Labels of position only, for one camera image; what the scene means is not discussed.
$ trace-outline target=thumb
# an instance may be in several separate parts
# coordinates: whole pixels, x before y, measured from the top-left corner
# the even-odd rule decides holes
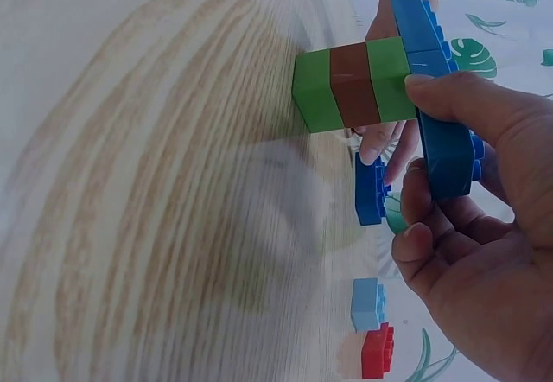
[[[550,105],[541,97],[498,86],[470,72],[436,79],[409,75],[405,85],[421,110],[440,120],[464,124],[493,147],[510,129],[550,113]]]

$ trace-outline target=wooden table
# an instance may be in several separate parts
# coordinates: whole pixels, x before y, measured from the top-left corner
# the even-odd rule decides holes
[[[0,379],[340,380],[372,232],[290,87],[358,38],[349,0],[0,0]]]

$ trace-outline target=blue building block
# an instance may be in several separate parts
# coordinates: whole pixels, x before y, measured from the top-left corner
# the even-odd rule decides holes
[[[441,77],[459,69],[428,2],[392,0],[392,7],[411,73]],[[469,194],[471,182],[481,178],[481,140],[462,124],[438,121],[420,110],[416,115],[432,197]]]
[[[362,226],[378,225],[385,217],[385,199],[391,187],[384,185],[385,166],[379,157],[371,166],[355,153],[355,211]]]
[[[391,0],[391,7],[407,54],[442,50],[447,57],[451,56],[451,49],[443,40],[442,28],[427,0]]]
[[[379,330],[386,322],[385,288],[378,278],[353,280],[351,316],[357,333]]]

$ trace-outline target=fingernail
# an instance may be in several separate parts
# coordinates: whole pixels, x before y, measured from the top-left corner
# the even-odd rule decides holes
[[[407,168],[407,173],[409,173],[409,172],[414,172],[415,170],[420,170],[420,169],[421,169],[421,168],[418,167],[417,165],[411,164],[411,165],[409,165],[409,167]]]
[[[361,157],[361,162],[365,164],[365,166],[370,166],[374,163],[375,160],[377,160],[377,157],[380,156],[380,150],[370,148],[365,153],[363,153]]]
[[[413,225],[411,225],[409,228],[407,228],[404,232],[404,238],[407,238],[409,237],[409,234],[413,231],[413,229],[415,229],[415,226],[417,226],[419,223],[415,223]]]
[[[433,80],[434,77],[429,75],[421,75],[418,73],[413,73],[405,77],[406,86],[420,86],[421,84],[426,84],[427,82]]]

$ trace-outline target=red building block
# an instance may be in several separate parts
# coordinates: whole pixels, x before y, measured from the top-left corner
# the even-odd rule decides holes
[[[380,330],[367,332],[361,349],[363,379],[381,379],[390,371],[394,354],[394,327],[382,323]]]

